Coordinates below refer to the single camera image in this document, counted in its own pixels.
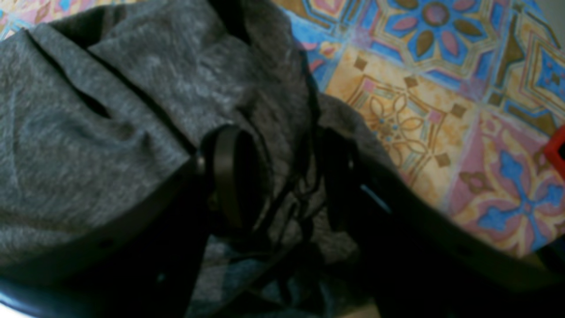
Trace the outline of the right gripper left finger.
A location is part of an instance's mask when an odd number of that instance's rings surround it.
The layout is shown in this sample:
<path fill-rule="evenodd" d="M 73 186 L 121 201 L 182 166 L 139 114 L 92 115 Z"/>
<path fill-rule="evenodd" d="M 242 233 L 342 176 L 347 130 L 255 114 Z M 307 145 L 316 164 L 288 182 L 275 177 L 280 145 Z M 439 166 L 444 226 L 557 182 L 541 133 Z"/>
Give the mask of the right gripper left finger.
<path fill-rule="evenodd" d="M 258 151 L 234 125 L 123 215 L 1 268 L 1 316 L 182 318 L 208 238 L 244 237 L 263 206 Z"/>

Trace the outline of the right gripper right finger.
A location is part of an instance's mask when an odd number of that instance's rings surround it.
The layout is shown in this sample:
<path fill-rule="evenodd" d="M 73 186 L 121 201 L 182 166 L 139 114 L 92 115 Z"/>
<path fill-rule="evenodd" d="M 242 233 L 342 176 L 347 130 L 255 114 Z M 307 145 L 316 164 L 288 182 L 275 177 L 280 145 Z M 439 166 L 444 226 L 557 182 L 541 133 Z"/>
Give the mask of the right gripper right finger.
<path fill-rule="evenodd" d="M 331 228 L 360 249 L 356 282 L 384 318 L 562 318 L 563 274 L 473 238 L 357 143 L 317 131 Z"/>

